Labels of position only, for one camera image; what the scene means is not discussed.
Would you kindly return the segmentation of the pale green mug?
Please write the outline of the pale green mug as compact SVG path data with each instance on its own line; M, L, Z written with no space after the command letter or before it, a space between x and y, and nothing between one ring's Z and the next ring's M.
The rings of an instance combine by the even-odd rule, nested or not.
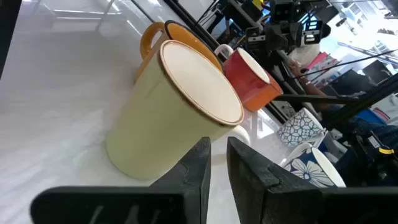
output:
M204 55L166 40L133 86L112 130L106 152L134 179L156 179L202 137L219 139L244 119L242 103Z

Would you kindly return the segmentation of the blue white flower mug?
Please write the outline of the blue white flower mug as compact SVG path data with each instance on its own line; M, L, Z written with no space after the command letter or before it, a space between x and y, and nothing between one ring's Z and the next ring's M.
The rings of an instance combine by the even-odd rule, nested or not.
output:
M309 143L297 146L280 166L320 188L346 187L329 159Z

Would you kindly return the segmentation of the red mug white interior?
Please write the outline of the red mug white interior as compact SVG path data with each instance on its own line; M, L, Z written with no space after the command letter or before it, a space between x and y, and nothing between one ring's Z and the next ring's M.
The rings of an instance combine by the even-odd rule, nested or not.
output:
M243 48L233 50L229 45L221 44L215 49L215 54L223 62L224 75L241 103L250 100L271 83L266 71Z

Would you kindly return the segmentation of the yellow speckled mug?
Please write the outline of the yellow speckled mug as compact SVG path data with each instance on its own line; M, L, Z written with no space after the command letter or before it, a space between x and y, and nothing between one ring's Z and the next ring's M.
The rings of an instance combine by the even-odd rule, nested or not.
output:
M135 74L135 82L138 81L146 65L166 40L177 40L192 47L205 56L222 73L224 72L224 68L214 51L212 51L199 36L194 34L188 27L176 21L167 20L166 22L152 23L144 31L139 47L142 63Z

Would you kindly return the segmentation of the teal patterned white mug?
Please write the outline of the teal patterned white mug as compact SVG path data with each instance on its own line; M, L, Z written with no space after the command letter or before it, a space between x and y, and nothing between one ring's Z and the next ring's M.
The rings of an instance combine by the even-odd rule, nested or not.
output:
M324 128L316 117L308 109L302 108L279 128L277 135L287 147L296 147L315 140L323 132Z

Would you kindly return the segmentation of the person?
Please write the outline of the person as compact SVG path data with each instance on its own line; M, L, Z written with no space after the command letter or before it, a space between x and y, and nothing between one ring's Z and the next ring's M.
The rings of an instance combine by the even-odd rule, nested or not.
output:
M305 68L320 53L320 43L296 47L288 54L290 68Z
M317 88L303 75L300 65L295 60L291 60L289 62L289 68L292 74L298 78L306 94L326 96L324 92ZM315 107L321 113L323 120L326 121L331 119L337 111L342 109L340 105L329 103L318 103ZM358 116L353 116L345 122L336 124L333 129L336 129L341 134L347 135L365 135L373 132L383 145L393 149L398 149L398 126L395 125L372 123Z

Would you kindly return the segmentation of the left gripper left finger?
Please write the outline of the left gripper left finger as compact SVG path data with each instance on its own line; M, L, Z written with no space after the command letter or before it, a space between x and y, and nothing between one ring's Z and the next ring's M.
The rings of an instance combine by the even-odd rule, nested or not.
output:
M30 205L34 224L206 224L211 141L201 138L148 187L61 186Z

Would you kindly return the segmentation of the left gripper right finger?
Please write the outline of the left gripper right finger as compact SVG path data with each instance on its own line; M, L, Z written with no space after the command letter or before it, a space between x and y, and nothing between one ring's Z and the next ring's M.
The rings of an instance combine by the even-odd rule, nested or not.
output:
M236 137L227 163L241 224L398 224L398 187L318 188Z

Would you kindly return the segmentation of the black metal frame bar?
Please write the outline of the black metal frame bar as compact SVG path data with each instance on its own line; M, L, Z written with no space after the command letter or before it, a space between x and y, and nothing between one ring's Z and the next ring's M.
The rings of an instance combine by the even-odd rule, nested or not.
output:
M348 98L340 96L315 96L283 94L275 98L275 101L288 101L293 103L325 103L345 105L336 112L330 119L323 122L324 127L332 128L337 124L344 123L362 110L369 108L387 95L398 92L398 77L386 80L377 88L365 94L362 98Z

